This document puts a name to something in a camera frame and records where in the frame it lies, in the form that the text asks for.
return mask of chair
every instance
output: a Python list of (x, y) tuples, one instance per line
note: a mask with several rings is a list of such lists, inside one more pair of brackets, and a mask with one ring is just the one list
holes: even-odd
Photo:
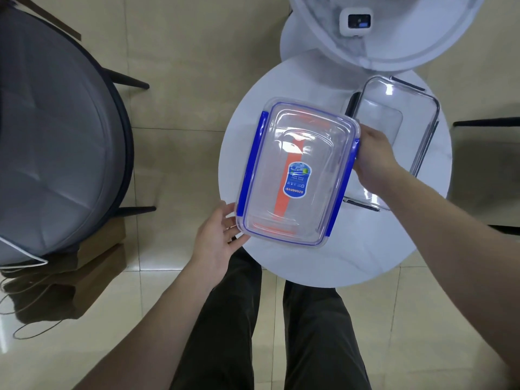
[[(70, 250), (111, 217), (154, 211), (119, 208), (132, 176), (134, 145), (114, 83), (149, 85), (102, 68), (55, 26), (12, 5), (2, 7), (2, 239), (42, 257)], [(0, 242), (0, 265), (25, 265), (27, 259)]]
[[(499, 117), (494, 119), (478, 119), (455, 122), (453, 127), (519, 127), (520, 117)], [(504, 234), (520, 236), (520, 227), (489, 225)]]

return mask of white device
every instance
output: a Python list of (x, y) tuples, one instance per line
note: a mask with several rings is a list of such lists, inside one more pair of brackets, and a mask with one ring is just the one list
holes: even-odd
[(340, 13), (340, 33), (344, 37), (361, 37), (372, 30), (374, 13), (365, 6), (345, 8)]

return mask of dark trousers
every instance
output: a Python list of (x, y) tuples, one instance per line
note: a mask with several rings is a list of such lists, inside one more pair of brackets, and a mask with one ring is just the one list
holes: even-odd
[[(195, 323), (171, 389), (254, 389), (251, 337), (262, 268), (243, 248)], [(285, 389), (370, 389), (350, 315), (334, 288), (283, 292)]]

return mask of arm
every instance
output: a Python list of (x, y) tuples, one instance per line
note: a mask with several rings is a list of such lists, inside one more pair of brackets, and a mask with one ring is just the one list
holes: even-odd
[(460, 312), (518, 376), (520, 244), (401, 168), (379, 131), (362, 127), (355, 169), (388, 204)]
[(226, 218), (224, 203), (199, 228), (191, 260), (142, 321), (75, 387), (76, 390), (168, 389), (188, 337), (211, 290), (227, 271), (231, 254), (248, 236)]

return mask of black chair leg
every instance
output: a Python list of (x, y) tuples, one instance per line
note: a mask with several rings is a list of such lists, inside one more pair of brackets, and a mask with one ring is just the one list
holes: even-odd
[(489, 225), (497, 231), (511, 236), (520, 236), (520, 227)]
[(496, 119), (479, 119), (474, 121), (455, 122), (454, 127), (518, 127), (520, 117), (499, 117)]
[(115, 211), (114, 217), (127, 217), (134, 215), (141, 215), (143, 213), (154, 212), (157, 208), (155, 206), (127, 206), (118, 208)]
[(140, 81), (135, 78), (131, 78), (127, 75), (120, 74), (119, 72), (112, 71), (109, 69), (104, 69), (108, 76), (110, 77), (110, 80), (114, 83), (119, 83), (120, 85), (126, 85), (126, 86), (133, 86), (133, 87), (140, 87), (141, 89), (149, 89), (150, 85), (146, 82)]

